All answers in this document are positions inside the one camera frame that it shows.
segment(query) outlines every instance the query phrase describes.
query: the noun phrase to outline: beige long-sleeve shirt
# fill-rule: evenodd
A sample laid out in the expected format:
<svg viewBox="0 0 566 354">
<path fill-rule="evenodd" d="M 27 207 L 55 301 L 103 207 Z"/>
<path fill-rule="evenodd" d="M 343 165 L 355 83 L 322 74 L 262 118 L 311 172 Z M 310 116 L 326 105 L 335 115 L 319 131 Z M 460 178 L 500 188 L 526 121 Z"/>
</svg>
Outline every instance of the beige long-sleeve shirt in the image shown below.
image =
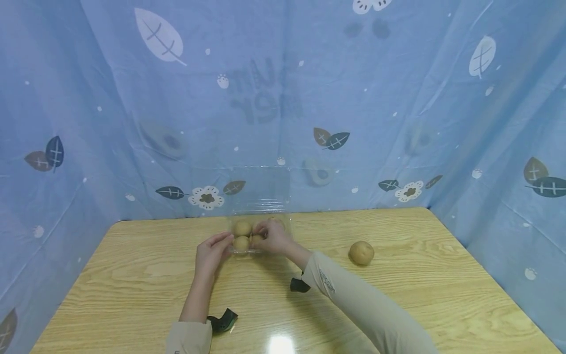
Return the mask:
<svg viewBox="0 0 566 354">
<path fill-rule="evenodd" d="M 438 354 L 426 331 L 393 300 L 315 251 L 302 276 L 318 288 L 371 340 L 381 354 Z M 210 322 L 177 322 L 169 333 L 166 354 L 208 354 Z"/>
</svg>

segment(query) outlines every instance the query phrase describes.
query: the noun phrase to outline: hand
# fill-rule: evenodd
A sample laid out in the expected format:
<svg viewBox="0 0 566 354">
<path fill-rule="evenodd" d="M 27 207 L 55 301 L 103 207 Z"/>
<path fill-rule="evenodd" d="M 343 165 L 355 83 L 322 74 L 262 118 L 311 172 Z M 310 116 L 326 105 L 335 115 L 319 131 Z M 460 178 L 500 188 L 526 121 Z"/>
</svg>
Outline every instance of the hand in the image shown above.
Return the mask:
<svg viewBox="0 0 566 354">
<path fill-rule="evenodd" d="M 197 246 L 195 280 L 214 282 L 218 266 L 230 256 L 228 246 L 232 241 L 234 235 L 226 231 L 211 236 Z"/>
<path fill-rule="evenodd" d="M 254 242 L 251 246 L 271 253 L 284 254 L 288 247 L 294 243 L 285 232 L 283 224 L 276 219 L 259 222 L 254 229 L 254 234 L 264 234 L 265 239 Z"/>
</svg>

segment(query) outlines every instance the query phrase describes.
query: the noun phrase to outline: blue fabric backdrop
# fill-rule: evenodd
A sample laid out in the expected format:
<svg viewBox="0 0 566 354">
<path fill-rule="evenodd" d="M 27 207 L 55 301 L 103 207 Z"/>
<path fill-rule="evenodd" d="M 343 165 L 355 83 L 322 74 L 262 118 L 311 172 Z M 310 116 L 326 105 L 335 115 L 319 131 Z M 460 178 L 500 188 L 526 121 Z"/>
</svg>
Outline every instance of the blue fabric backdrop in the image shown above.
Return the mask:
<svg viewBox="0 0 566 354">
<path fill-rule="evenodd" d="M 430 206 L 566 352 L 565 2 L 6 0 L 0 19 L 0 353 L 31 349 L 117 221 L 261 197 L 243 166 L 278 167 L 291 212 Z"/>
</svg>

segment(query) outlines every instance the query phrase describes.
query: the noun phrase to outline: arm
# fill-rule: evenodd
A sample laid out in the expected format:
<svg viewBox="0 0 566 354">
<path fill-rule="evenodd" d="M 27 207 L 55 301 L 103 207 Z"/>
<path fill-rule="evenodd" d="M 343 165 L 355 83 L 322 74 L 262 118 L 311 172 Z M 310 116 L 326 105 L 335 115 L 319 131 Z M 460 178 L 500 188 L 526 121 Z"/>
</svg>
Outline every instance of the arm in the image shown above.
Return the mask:
<svg viewBox="0 0 566 354">
<path fill-rule="evenodd" d="M 438 354 L 426 331 L 384 293 L 349 273 L 320 252 L 311 252 L 294 242 L 273 221 L 267 238 L 254 247 L 281 253 L 303 272 L 302 279 L 318 288 L 362 332 L 382 354 Z"/>
<path fill-rule="evenodd" d="M 228 256 L 227 247 L 234 237 L 230 233 L 214 235 L 196 249 L 195 277 L 188 292 L 179 322 L 171 327 L 166 354 L 208 354 L 212 326 L 207 321 L 215 272 Z"/>
</svg>

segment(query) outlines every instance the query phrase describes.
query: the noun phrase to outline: left hand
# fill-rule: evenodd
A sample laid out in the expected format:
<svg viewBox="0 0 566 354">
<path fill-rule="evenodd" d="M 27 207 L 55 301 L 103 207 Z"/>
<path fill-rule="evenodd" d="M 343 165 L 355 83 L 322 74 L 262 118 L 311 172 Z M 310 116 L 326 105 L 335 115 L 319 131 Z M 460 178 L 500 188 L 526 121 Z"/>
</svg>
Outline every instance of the left hand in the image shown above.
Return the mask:
<svg viewBox="0 0 566 354">
<path fill-rule="evenodd" d="M 230 256 L 228 246 L 234 241 L 230 232 L 209 237 L 196 248 L 195 280 L 213 282 L 220 263 Z"/>
</svg>

